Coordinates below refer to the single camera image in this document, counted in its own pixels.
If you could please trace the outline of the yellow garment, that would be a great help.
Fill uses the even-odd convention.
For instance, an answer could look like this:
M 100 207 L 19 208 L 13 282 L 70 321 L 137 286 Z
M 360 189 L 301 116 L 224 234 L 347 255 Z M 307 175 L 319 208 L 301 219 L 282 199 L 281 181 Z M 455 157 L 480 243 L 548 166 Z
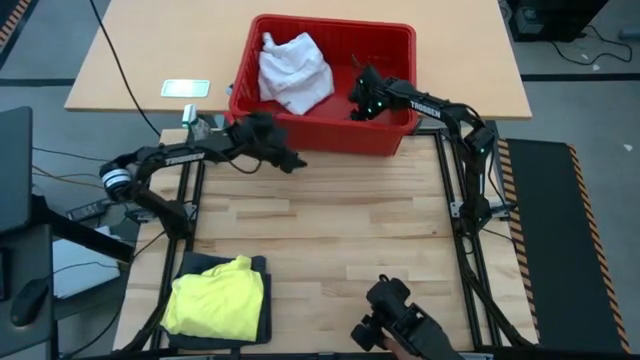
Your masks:
M 160 325 L 171 335 L 255 341 L 265 297 L 252 259 L 238 255 L 172 282 Z

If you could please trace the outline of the black side desk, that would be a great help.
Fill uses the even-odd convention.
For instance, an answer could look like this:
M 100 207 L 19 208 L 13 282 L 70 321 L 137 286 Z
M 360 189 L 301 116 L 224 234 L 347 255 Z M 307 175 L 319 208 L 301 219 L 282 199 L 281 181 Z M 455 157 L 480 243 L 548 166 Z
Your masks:
M 0 111 L 0 358 L 49 341 L 54 334 L 53 237 L 122 263 L 133 249 L 51 210 L 32 192 L 33 110 Z M 40 306 L 24 325 L 11 310 L 19 293 L 38 280 Z

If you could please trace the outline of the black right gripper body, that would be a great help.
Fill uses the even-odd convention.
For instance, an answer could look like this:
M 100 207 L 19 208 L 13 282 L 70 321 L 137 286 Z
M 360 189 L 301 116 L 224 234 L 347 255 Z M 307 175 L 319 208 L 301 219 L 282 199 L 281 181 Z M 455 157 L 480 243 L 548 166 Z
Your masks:
M 372 65 L 366 65 L 356 78 L 349 101 L 356 105 L 355 109 L 370 108 L 370 120 L 386 110 L 397 111 L 400 105 L 390 91 L 390 87 L 397 81 L 397 77 L 382 77 Z

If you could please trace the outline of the red plastic laundry bin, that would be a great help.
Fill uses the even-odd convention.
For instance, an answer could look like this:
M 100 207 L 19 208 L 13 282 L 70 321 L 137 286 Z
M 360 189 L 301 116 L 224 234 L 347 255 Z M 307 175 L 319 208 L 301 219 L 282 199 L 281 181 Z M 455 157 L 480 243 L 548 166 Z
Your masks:
M 293 115 L 275 101 L 262 101 L 258 88 L 258 56 L 269 32 L 278 43 L 308 33 L 332 72 L 335 93 L 305 115 Z M 235 119 L 254 112 L 271 113 L 286 129 L 288 145 L 297 150 L 392 156 L 402 138 L 418 123 L 411 110 L 385 110 L 369 121 L 354 121 L 348 100 L 361 71 L 372 65 L 383 77 L 416 82 L 417 35 L 400 23 L 262 14 L 252 21 L 240 60 L 229 110 Z

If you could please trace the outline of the light wooden side table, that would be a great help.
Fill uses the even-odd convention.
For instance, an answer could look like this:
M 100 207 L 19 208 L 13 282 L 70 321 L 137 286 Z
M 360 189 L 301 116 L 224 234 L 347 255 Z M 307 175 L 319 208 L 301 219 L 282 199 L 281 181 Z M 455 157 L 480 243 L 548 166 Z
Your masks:
M 261 14 L 407 24 L 417 34 L 422 91 L 489 120 L 532 112 L 498 0 L 111 0 L 65 107 L 173 112 L 167 79 L 210 81 L 199 109 L 226 109 L 251 21 Z

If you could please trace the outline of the white paper sheet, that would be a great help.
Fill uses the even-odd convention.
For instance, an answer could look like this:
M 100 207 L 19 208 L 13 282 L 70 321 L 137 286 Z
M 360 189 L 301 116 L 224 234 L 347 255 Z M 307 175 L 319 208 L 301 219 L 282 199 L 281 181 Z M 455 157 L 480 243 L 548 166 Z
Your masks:
M 66 299 L 120 276 L 118 262 L 67 239 L 53 242 L 53 294 Z

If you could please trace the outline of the black equipment box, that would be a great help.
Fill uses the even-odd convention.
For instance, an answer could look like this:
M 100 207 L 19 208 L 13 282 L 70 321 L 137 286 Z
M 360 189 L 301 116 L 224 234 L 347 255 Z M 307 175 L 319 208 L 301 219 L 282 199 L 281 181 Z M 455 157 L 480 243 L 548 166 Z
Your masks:
M 583 30 L 609 0 L 505 0 L 508 20 L 516 42 L 571 42 L 583 37 Z

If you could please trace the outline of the clear cleaner spray bottle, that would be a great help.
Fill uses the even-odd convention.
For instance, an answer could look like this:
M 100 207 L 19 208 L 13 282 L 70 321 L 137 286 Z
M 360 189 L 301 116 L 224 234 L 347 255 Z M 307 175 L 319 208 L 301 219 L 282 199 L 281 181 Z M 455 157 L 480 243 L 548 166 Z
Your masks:
M 195 104 L 187 104 L 184 106 L 181 125 L 188 132 L 188 142 L 205 140 L 211 135 L 211 127 L 209 123 L 198 115 Z

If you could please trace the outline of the black hazard-striped floor mat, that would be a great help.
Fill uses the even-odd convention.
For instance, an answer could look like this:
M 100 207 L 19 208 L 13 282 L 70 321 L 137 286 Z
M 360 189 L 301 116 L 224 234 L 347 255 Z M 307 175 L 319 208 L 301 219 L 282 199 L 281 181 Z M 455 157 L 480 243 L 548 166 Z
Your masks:
M 574 146 L 504 139 L 511 236 L 539 344 L 628 355 L 631 346 Z

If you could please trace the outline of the person's right hand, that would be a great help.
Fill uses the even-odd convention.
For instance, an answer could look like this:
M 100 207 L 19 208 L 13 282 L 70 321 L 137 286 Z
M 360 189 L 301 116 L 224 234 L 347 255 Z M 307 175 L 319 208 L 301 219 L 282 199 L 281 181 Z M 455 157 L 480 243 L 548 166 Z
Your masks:
M 420 360 L 419 357 L 415 357 L 407 352 L 398 342 L 391 338 L 385 338 L 383 340 L 384 347 L 390 351 L 397 360 Z

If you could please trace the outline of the white garment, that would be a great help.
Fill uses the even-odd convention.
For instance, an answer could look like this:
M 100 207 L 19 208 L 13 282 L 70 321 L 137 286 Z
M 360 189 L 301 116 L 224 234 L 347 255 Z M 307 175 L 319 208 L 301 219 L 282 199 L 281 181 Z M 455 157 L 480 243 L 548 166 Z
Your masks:
M 280 45 L 269 32 L 262 40 L 257 80 L 261 101 L 276 101 L 288 112 L 304 115 L 334 94 L 332 70 L 307 32 Z

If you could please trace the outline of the dark blue-grey garment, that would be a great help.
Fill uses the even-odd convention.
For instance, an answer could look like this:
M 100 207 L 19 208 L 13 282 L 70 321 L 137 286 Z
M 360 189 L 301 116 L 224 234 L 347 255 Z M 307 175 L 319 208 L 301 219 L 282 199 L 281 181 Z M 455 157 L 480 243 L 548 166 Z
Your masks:
M 232 258 L 189 252 L 185 255 L 175 280 L 185 275 L 199 275 L 205 270 L 231 261 Z M 257 335 L 254 341 L 204 338 L 181 334 L 171 335 L 168 331 L 165 331 L 169 339 L 169 346 L 183 350 L 222 350 L 269 343 L 272 339 L 272 280 L 268 272 L 260 274 L 260 276 L 264 284 L 265 298 L 262 301 Z

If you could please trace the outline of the black power adapter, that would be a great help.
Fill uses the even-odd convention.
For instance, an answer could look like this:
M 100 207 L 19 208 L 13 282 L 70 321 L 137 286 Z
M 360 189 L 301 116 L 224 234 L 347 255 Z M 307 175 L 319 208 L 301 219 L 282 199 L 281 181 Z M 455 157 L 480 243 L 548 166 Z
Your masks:
M 66 211 L 66 217 L 74 222 L 99 219 L 103 217 L 111 202 L 107 199 L 94 201 Z

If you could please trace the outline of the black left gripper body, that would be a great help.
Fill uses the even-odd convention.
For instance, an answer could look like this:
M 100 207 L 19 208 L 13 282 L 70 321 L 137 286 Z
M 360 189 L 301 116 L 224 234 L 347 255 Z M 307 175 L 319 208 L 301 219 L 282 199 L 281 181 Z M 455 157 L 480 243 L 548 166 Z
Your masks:
M 230 126 L 233 149 L 230 157 L 248 156 L 256 160 L 284 160 L 288 150 L 271 115 L 249 115 Z

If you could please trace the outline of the black computer mouse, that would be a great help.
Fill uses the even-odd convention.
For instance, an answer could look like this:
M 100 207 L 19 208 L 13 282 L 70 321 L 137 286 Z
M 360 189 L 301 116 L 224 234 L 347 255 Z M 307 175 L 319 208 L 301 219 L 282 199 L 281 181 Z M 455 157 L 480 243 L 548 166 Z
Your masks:
M 29 281 L 13 300 L 10 320 L 15 327 L 30 325 L 37 318 L 49 292 L 49 283 L 45 278 Z

